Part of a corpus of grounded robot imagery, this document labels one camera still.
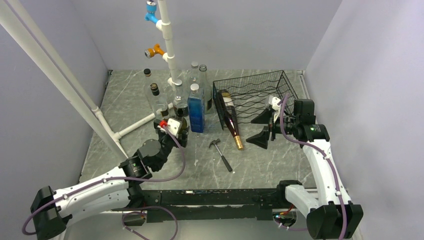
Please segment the clear bottle dark label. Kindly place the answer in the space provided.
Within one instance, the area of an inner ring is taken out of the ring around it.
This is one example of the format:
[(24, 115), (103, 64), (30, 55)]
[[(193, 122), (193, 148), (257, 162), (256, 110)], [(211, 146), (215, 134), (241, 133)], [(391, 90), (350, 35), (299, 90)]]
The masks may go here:
[(188, 93), (186, 91), (186, 87), (183, 84), (183, 81), (177, 79), (174, 82), (175, 92), (174, 99), (172, 101), (173, 109), (175, 114), (182, 114), (183, 117), (189, 116), (189, 108), (188, 108)]

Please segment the red wine bottle gold cap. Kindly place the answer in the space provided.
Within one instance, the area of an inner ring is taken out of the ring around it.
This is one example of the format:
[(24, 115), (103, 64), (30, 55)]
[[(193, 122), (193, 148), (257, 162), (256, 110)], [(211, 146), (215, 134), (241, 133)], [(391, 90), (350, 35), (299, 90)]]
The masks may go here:
[(227, 90), (220, 90), (217, 96), (223, 110), (223, 121), (234, 139), (236, 148), (243, 150), (244, 146), (240, 136), (236, 108), (232, 97)]

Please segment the clear bottle white label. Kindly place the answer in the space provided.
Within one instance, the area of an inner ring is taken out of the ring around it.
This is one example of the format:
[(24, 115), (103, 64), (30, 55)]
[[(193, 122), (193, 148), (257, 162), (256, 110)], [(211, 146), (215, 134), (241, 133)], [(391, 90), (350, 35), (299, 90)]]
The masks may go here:
[(145, 68), (143, 70), (143, 73), (144, 73), (143, 91), (149, 106), (152, 107), (155, 105), (155, 101), (158, 99), (160, 95), (159, 86), (156, 82), (154, 82), (154, 79), (151, 77), (152, 73), (149, 68)]

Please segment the blue label clear bottle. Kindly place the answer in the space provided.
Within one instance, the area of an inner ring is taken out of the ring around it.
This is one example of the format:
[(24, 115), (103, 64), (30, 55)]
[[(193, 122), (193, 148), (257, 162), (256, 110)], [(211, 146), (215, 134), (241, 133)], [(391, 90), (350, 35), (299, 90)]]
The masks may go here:
[(203, 133), (205, 129), (204, 89), (197, 83), (190, 85), (187, 103), (191, 131)]

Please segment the round clear glass bottle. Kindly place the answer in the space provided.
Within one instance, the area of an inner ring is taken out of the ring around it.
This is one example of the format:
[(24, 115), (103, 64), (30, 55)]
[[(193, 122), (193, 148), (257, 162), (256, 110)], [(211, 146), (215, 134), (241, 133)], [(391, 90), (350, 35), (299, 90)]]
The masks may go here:
[(187, 72), (187, 87), (190, 90), (192, 84), (198, 84), (199, 81), (199, 63), (191, 62), (191, 69)]

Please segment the clear frosted wine bottle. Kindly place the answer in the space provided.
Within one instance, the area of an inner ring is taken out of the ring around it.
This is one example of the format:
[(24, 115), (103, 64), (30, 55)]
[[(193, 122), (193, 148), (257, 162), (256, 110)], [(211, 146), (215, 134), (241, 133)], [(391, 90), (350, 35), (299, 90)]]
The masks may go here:
[(213, 104), (212, 85), (208, 81), (207, 66), (205, 64), (201, 64), (198, 69), (199, 69), (199, 80), (204, 91), (205, 113), (209, 114), (212, 110), (212, 104)]

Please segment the green wine bottle silver cap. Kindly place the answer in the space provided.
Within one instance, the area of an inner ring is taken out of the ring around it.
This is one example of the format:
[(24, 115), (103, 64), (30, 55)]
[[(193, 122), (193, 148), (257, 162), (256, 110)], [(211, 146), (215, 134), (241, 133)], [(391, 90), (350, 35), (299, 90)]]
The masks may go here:
[(185, 118), (185, 112), (183, 108), (176, 108), (175, 109), (175, 118), (181, 122), (181, 129), (180, 131), (186, 131), (188, 128), (188, 123)]

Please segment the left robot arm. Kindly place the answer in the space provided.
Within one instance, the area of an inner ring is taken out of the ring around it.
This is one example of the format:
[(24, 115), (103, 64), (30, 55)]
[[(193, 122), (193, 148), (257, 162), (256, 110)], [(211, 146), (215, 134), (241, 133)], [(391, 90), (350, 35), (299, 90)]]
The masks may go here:
[(108, 172), (77, 185), (53, 190), (50, 186), (38, 190), (30, 207), (30, 215), (23, 223), (24, 235), (35, 235), (38, 240), (50, 240), (68, 227), (104, 211), (129, 208), (139, 209), (144, 203), (141, 183), (168, 182), (174, 176), (154, 179), (153, 173), (162, 169), (173, 148), (182, 151), (188, 143), (189, 131), (172, 126), (157, 126), (158, 139), (148, 139), (133, 156)]

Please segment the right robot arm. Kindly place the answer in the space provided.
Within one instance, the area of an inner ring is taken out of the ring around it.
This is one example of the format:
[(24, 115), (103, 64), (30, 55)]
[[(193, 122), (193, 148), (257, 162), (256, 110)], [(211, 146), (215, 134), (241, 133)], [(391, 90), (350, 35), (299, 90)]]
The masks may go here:
[(325, 125), (318, 124), (315, 103), (311, 99), (296, 99), (293, 113), (285, 115), (287, 99), (269, 96), (265, 109), (251, 120), (263, 124), (263, 130), (247, 142), (267, 149), (277, 134), (298, 144), (310, 164), (317, 197), (312, 196), (297, 180), (284, 180), (278, 185), (276, 203), (296, 207), (306, 218), (306, 229), (314, 240), (350, 239), (364, 216), (363, 208), (354, 204), (344, 187), (332, 155), (331, 142)]

